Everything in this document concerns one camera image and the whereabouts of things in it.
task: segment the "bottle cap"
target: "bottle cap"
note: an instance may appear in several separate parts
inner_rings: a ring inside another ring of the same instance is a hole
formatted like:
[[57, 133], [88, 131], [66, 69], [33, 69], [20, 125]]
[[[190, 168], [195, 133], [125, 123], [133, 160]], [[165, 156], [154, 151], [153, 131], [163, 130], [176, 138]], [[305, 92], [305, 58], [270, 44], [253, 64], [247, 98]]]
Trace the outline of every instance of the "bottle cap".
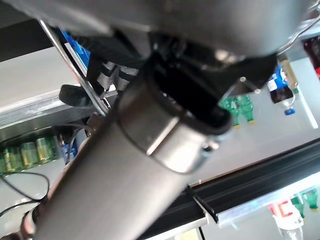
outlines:
[[294, 108], [289, 108], [284, 111], [284, 114], [288, 116], [288, 115], [294, 114], [295, 112], [296, 110]]

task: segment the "soda bottle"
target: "soda bottle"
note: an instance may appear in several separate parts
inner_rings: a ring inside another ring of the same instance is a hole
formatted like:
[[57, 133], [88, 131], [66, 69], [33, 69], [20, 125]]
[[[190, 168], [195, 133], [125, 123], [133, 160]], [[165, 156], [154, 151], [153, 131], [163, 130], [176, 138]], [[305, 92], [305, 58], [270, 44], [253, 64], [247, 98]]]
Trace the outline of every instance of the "soda bottle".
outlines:
[[304, 200], [309, 204], [309, 208], [311, 211], [316, 212], [318, 209], [317, 200], [318, 200], [318, 192], [317, 190], [311, 189], [310, 191], [307, 191], [302, 194]]
[[78, 153], [77, 143], [76, 141], [74, 141], [73, 145], [71, 146], [71, 151], [68, 159], [69, 144], [67, 143], [67, 140], [70, 140], [71, 136], [71, 132], [62, 132], [57, 136], [57, 140], [61, 147], [65, 164], [68, 164], [70, 161], [72, 161]]
[[225, 110], [228, 110], [233, 116], [233, 126], [237, 129], [240, 127], [239, 125], [239, 110], [237, 106], [237, 98], [236, 97], [227, 97], [222, 99], [219, 103], [219, 106]]
[[280, 62], [280, 65], [281, 65], [282, 71], [284, 72], [285, 81], [287, 82], [288, 87], [292, 90], [292, 92], [295, 95], [299, 94], [298, 80], [290, 65], [290, 62], [287, 59], [285, 59]]
[[236, 105], [241, 115], [245, 117], [248, 124], [255, 124], [254, 106], [248, 95], [239, 95], [236, 97]]
[[274, 202], [269, 209], [283, 239], [303, 240], [304, 220], [289, 199], [280, 203]]
[[298, 209], [301, 217], [304, 219], [305, 218], [305, 215], [304, 215], [305, 203], [304, 203], [302, 197], [299, 194], [296, 194], [294, 196], [294, 198], [291, 199], [291, 203], [295, 206], [296, 209]]
[[285, 115], [292, 115], [296, 112], [293, 106], [296, 96], [288, 87], [286, 74], [283, 72], [280, 65], [276, 67], [267, 86], [270, 91], [271, 100], [274, 104], [278, 104], [284, 109]]

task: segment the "bottle label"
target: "bottle label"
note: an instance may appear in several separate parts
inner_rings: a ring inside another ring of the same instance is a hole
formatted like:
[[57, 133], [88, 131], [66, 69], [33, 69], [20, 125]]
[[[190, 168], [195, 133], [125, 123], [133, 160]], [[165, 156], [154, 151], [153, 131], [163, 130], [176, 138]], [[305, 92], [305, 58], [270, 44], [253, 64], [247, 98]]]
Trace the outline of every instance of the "bottle label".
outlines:
[[277, 84], [276, 81], [274, 79], [271, 79], [268, 81], [267, 83], [268, 89], [270, 92], [274, 91], [277, 89]]

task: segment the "wire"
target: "wire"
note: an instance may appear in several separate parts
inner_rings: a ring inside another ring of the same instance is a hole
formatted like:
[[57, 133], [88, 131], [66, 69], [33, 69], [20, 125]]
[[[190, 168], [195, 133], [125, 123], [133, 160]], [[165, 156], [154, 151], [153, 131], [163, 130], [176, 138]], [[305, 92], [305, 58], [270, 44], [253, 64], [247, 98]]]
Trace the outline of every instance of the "wire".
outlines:
[[[47, 182], [47, 190], [46, 190], [46, 194], [44, 195], [44, 197], [40, 198], [40, 199], [36, 199], [31, 197], [30, 195], [26, 194], [25, 192], [21, 191], [19, 188], [15, 187], [13, 184], [11, 184], [9, 181], [6, 180], [5, 178], [5, 174], [7, 175], [12, 175], [12, 174], [29, 174], [29, 175], [37, 175], [40, 177], [43, 177], [46, 182]], [[6, 213], [10, 212], [11, 210], [18, 208], [20, 206], [23, 205], [27, 205], [27, 204], [35, 204], [35, 203], [41, 203], [47, 200], [48, 197], [48, 193], [49, 193], [49, 189], [50, 189], [50, 180], [47, 176], [41, 174], [41, 173], [37, 173], [37, 172], [0, 172], [0, 178], [3, 180], [3, 182], [5, 184], [7, 184], [10, 188], [12, 188], [13, 190], [15, 190], [17, 193], [21, 194], [22, 196], [30, 199], [30, 201], [26, 201], [26, 202], [21, 202], [15, 205], [12, 205], [8, 208], [6, 208], [5, 210], [0, 212], [0, 218], [5, 215]]]
[[38, 202], [31, 200], [31, 201], [25, 201], [25, 202], [21, 202], [21, 203], [12, 205], [12, 206], [6, 208], [5, 210], [3, 210], [2, 212], [0, 212], [0, 218], [1, 218], [3, 215], [5, 215], [6, 213], [10, 212], [12, 209], [18, 208], [18, 207], [23, 206], [23, 205], [36, 204], [36, 203], [38, 203]]
[[[19, 188], [17, 188], [16, 186], [14, 186], [11, 182], [6, 180], [6, 177], [4, 176], [4, 174], [29, 174], [29, 175], [37, 175], [40, 177], [43, 177], [46, 182], [47, 182], [47, 191], [44, 197], [40, 198], [40, 199], [36, 199], [33, 198], [32, 196], [26, 194], [25, 192], [21, 191]], [[3, 180], [3, 182], [5, 184], [7, 184], [10, 188], [12, 188], [13, 190], [15, 190], [17, 193], [21, 194], [22, 196], [26, 197], [27, 199], [30, 199], [32, 201], [36, 201], [36, 202], [42, 202], [43, 200], [45, 200], [47, 198], [49, 189], [50, 189], [50, 180], [47, 176], [40, 174], [40, 173], [36, 173], [36, 172], [12, 172], [12, 173], [5, 173], [5, 172], [1, 172], [0, 173], [0, 178]]]

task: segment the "green glass bottle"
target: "green glass bottle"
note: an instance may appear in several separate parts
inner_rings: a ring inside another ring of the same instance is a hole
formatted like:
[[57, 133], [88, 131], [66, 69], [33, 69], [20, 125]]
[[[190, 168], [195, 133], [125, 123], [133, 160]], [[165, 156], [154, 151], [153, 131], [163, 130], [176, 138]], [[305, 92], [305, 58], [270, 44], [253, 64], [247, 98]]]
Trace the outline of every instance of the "green glass bottle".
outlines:
[[42, 164], [56, 159], [56, 151], [49, 137], [41, 137], [35, 141], [36, 150]]
[[238, 106], [236, 101], [237, 101], [236, 97], [227, 97], [220, 101], [219, 106], [230, 112], [230, 114], [233, 116], [233, 126], [237, 129], [240, 127], [240, 125], [239, 125], [239, 111], [238, 111]]
[[6, 173], [7, 167], [5, 162], [5, 157], [3, 154], [0, 153], [0, 173]]
[[317, 211], [318, 205], [317, 205], [317, 200], [318, 200], [318, 192], [315, 188], [311, 189], [310, 191], [307, 191], [302, 194], [303, 198], [305, 201], [309, 204], [309, 208], [312, 211]]
[[255, 124], [254, 106], [248, 95], [239, 95], [236, 97], [236, 105], [241, 115], [245, 117], [248, 124]]
[[23, 166], [26, 169], [39, 165], [39, 157], [34, 142], [25, 142], [21, 145]]
[[294, 195], [294, 198], [291, 199], [292, 204], [295, 206], [296, 209], [298, 209], [300, 215], [302, 218], [305, 217], [304, 215], [304, 206], [305, 203], [302, 199], [302, 197], [298, 194]]
[[7, 147], [4, 149], [3, 154], [7, 172], [17, 172], [23, 169], [22, 158], [18, 147]]

